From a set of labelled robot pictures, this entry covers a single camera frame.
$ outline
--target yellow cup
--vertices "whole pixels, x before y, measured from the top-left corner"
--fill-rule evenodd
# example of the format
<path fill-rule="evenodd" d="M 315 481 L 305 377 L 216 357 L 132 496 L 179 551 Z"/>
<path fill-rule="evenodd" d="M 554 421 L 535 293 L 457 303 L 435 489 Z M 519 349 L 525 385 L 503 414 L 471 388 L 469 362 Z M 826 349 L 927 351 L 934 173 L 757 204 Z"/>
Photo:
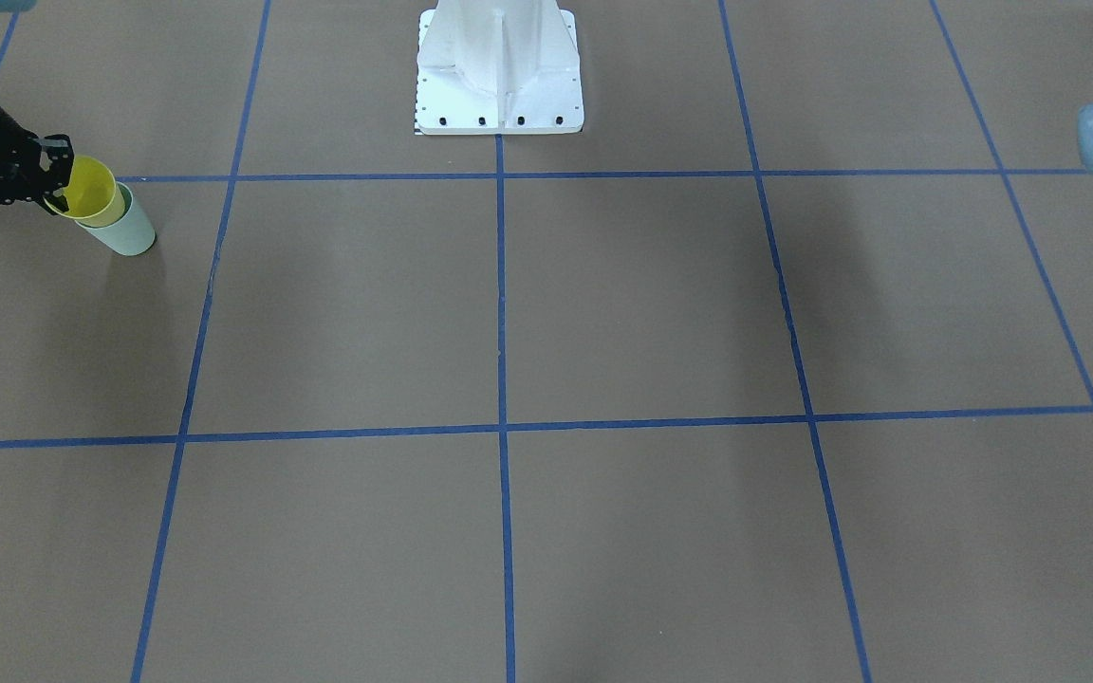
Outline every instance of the yellow cup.
<path fill-rule="evenodd" d="M 47 201 L 48 208 L 89 227 L 104 227 L 126 215 L 126 198 L 120 193 L 117 178 L 103 162 L 74 155 L 70 182 L 63 193 L 69 211 L 64 212 Z"/>

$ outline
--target white flange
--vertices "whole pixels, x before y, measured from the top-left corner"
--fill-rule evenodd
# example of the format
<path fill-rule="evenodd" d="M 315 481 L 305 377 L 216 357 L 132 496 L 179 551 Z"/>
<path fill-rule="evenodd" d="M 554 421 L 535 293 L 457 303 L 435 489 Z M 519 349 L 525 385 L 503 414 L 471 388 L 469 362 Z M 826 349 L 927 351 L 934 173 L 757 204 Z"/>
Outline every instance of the white flange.
<path fill-rule="evenodd" d="M 555 0 L 439 0 L 421 14 L 415 129 L 579 133 L 576 17 Z"/>

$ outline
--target white mounting bracket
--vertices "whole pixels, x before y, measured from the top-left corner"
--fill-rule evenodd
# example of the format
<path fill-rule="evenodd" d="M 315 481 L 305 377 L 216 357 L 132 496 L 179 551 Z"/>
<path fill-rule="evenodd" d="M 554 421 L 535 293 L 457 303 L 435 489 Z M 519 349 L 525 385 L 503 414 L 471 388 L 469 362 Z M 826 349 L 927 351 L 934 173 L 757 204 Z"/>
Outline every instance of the white mounting bracket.
<path fill-rule="evenodd" d="M 576 16 L 555 0 L 439 0 L 421 14 L 415 129 L 579 133 Z"/>

